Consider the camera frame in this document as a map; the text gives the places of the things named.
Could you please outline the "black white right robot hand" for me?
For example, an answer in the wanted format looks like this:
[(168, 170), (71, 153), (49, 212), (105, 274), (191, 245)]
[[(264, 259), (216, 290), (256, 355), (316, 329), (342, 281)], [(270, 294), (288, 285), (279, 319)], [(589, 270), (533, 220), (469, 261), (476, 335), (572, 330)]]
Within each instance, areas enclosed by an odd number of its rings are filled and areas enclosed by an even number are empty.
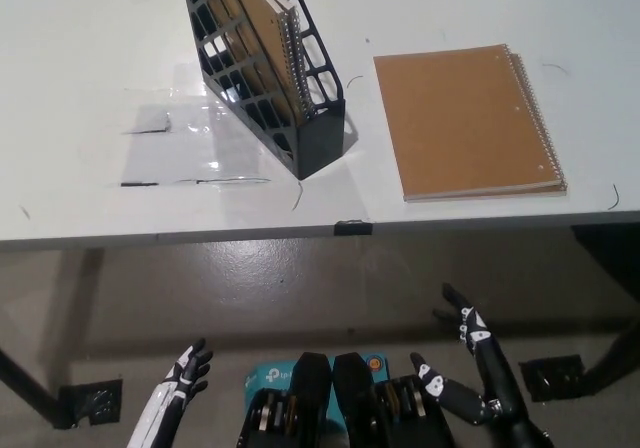
[(480, 394), (444, 376), (421, 354), (412, 352), (410, 360), (426, 394), (441, 408), (474, 426), (528, 422), (529, 413), (514, 373), (476, 305), (449, 283), (442, 285), (442, 296), (455, 312), (434, 310), (433, 314), (457, 327), (459, 340), (476, 363), (484, 392)]

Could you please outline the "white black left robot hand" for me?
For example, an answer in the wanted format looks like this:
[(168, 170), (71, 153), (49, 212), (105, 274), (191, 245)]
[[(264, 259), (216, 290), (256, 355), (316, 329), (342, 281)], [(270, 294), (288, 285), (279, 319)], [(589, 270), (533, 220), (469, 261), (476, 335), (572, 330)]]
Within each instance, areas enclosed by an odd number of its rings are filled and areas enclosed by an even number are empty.
[(183, 415), (196, 395), (208, 387), (204, 377), (213, 352), (204, 338), (191, 344), (154, 388), (127, 443), (128, 448), (170, 448)]

